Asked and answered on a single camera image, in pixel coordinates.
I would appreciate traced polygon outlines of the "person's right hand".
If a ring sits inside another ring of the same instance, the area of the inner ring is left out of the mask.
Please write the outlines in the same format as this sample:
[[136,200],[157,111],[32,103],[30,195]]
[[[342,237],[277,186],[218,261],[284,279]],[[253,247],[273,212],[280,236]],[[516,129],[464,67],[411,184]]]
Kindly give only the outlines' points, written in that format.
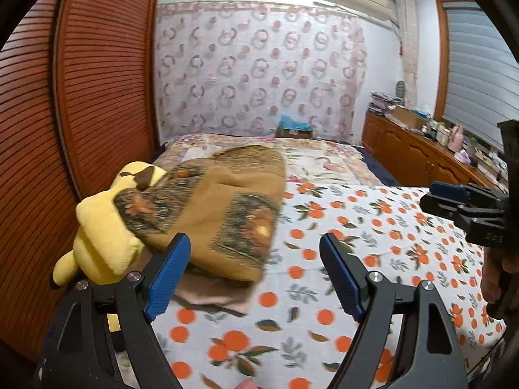
[[484,248],[484,264],[480,289],[484,300],[493,304],[501,297],[499,286],[500,275],[503,272],[518,273],[518,255],[505,256],[500,262],[492,258],[493,249]]

